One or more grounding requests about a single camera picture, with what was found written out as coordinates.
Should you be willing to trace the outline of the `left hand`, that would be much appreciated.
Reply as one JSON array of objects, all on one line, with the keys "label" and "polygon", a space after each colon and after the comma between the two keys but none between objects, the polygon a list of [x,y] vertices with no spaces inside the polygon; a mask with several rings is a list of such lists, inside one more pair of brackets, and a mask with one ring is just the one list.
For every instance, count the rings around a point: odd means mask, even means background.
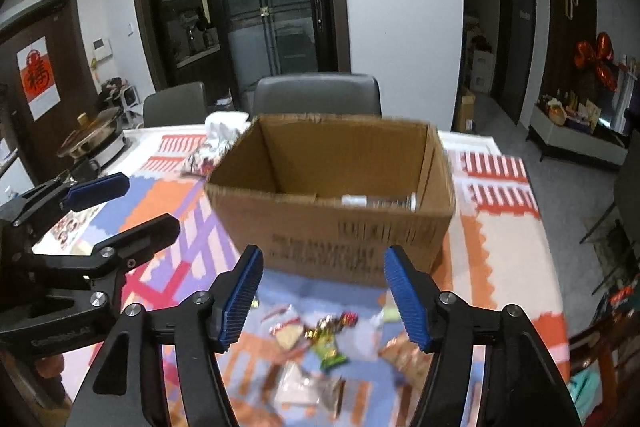
[{"label": "left hand", "polygon": [[63,355],[52,355],[52,357],[41,358],[34,362],[34,366],[42,378],[58,378],[64,371],[64,357]]}]

